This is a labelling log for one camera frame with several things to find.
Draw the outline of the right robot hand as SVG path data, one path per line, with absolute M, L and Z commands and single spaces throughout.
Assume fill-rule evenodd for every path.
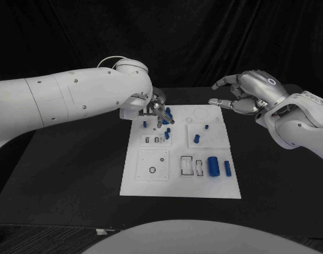
M 225 76 L 215 82 L 212 89 L 225 85 L 229 85 L 236 100 L 212 98 L 209 104 L 242 115 L 253 115 L 264 109 L 271 110 L 290 96 L 278 79 L 262 70 Z

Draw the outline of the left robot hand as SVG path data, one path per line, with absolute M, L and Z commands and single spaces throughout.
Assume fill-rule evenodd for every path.
M 155 116 L 157 117 L 157 128 L 161 128 L 163 122 L 174 124 L 170 113 L 166 112 L 164 102 L 166 95 L 161 89 L 153 87 L 151 95 L 148 96 L 150 102 L 145 109 L 138 111 L 138 116 Z

